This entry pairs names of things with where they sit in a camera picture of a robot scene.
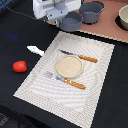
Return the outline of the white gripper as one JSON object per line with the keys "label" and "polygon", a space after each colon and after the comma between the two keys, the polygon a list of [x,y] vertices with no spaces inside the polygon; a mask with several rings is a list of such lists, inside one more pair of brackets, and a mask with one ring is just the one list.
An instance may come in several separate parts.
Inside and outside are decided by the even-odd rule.
{"label": "white gripper", "polygon": [[78,10],[81,0],[33,0],[33,11],[37,19],[46,17],[48,21],[56,20],[56,27],[60,26],[60,20],[69,12]]}

